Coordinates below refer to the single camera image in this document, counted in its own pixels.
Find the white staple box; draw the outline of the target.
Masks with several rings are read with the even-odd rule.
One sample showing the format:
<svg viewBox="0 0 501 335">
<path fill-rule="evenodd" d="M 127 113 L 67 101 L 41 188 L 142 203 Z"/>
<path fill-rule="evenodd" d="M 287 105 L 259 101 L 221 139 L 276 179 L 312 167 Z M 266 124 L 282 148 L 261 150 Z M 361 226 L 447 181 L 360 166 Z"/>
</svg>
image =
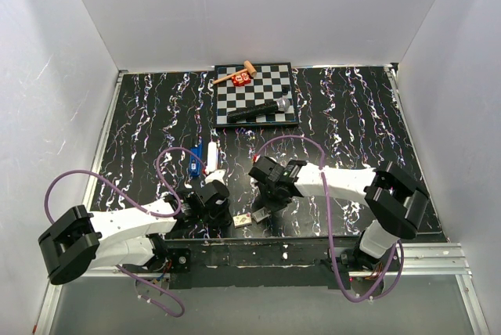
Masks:
<svg viewBox="0 0 501 335">
<path fill-rule="evenodd" d="M 253 222 L 251 213 L 239 214 L 232 217 L 233 225 L 236 229 L 249 226 Z"/>
</svg>

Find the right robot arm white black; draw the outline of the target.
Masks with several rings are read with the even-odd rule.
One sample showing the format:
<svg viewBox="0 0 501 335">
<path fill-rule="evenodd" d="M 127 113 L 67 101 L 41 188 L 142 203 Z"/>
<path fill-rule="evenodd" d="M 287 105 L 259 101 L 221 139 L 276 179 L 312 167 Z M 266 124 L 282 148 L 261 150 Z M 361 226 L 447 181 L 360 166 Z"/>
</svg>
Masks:
<svg viewBox="0 0 501 335">
<path fill-rule="evenodd" d="M 367 271 L 382 262 L 397 240 L 416 237 L 430 199 L 426 187 L 393 162 L 350 170 L 320 168 L 304 160 L 283 166 L 270 157 L 259 157 L 249 176 L 259 190 L 253 203 L 257 211 L 280 211 L 294 197 L 314 196 L 368 207 L 374 220 L 355 247 L 337 259 L 342 265 Z"/>
</svg>

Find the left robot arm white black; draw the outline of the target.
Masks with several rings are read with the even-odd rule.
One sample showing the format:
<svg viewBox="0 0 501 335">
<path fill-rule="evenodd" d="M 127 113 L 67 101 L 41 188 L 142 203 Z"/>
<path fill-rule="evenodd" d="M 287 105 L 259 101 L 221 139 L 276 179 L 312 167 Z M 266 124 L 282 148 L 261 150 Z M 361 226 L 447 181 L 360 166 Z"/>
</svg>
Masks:
<svg viewBox="0 0 501 335">
<path fill-rule="evenodd" d="M 172 195 L 147 204 L 144 211 L 89 212 L 83 205 L 66 211 L 38 239 L 50 283 L 69 283 L 89 269 L 112 265 L 159 272 L 168 258 L 162 235 L 178 239 L 198 225 L 218 228 L 230 223 L 229 190 L 219 180 L 178 195 L 180 212 Z"/>
</svg>

